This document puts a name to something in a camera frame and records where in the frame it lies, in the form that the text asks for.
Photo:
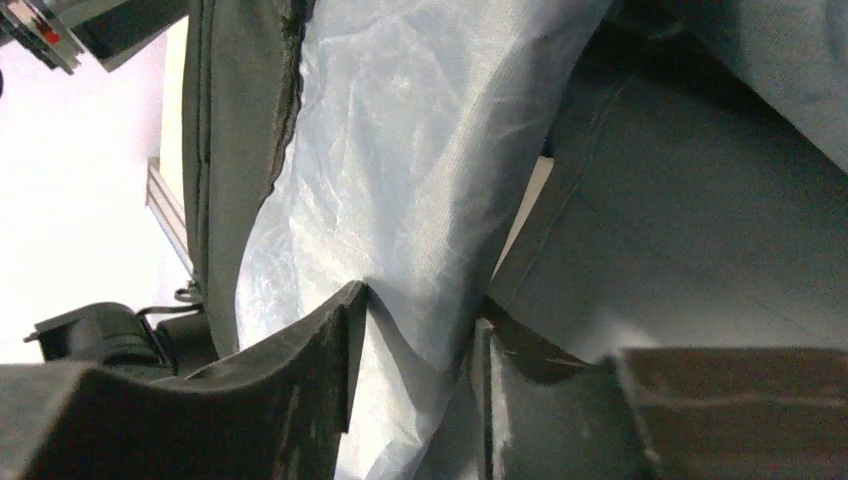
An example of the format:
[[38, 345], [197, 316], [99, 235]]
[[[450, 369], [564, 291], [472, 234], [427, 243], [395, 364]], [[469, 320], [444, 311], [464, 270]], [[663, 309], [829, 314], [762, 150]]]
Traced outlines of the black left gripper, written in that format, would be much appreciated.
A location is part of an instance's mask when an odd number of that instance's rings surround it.
[[24, 341], [47, 362], [94, 362], [141, 381], [187, 376], [219, 359], [200, 304], [90, 304], [35, 324]]

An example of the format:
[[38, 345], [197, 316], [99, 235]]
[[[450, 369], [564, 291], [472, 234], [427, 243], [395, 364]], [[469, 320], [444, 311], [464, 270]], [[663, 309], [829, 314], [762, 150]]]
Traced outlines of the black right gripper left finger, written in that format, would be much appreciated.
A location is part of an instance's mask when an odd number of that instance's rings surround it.
[[90, 362], [1, 369], [5, 479], [329, 479], [348, 431], [368, 287], [183, 378]]

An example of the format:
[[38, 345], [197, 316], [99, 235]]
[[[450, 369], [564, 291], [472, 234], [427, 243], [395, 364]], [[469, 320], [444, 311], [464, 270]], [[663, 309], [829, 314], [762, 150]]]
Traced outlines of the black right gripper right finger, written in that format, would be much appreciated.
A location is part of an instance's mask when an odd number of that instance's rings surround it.
[[847, 355], [625, 348], [596, 364], [485, 300], [470, 362], [484, 479], [843, 479]]

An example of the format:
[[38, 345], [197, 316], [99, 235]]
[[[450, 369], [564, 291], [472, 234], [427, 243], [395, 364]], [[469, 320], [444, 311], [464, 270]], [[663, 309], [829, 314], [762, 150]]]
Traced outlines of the black student backpack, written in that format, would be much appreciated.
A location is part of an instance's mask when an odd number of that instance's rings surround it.
[[488, 299], [590, 364], [847, 355], [843, 1], [192, 1], [183, 102], [220, 350], [368, 287], [329, 479], [484, 479]]

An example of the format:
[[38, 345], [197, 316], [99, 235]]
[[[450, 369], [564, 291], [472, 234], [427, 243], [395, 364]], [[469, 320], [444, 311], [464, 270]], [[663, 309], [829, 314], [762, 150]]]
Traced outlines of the green treehouse paperback book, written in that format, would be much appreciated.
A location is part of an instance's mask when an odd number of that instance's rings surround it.
[[504, 260], [506, 259], [509, 251], [512, 248], [518, 234], [520, 233], [523, 225], [525, 224], [528, 216], [535, 203], [537, 202], [543, 187], [545, 186], [550, 173], [554, 166], [554, 159], [546, 156], [540, 156], [532, 171], [529, 182], [525, 188], [524, 195], [519, 205], [519, 209], [513, 221], [513, 224], [509, 230], [508, 236], [506, 238], [505, 244], [495, 266], [492, 277], [495, 277]]

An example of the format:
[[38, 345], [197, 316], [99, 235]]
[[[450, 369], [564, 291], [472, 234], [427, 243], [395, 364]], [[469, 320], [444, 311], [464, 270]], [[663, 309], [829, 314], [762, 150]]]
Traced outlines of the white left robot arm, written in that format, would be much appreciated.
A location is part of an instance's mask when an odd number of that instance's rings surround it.
[[[186, 1], [4, 1], [1, 42], [67, 74], [83, 53], [113, 71], [188, 14]], [[218, 356], [200, 299], [189, 288], [177, 299], [139, 311], [89, 304], [35, 324], [24, 340], [47, 362], [88, 361], [142, 381], [187, 374]]]

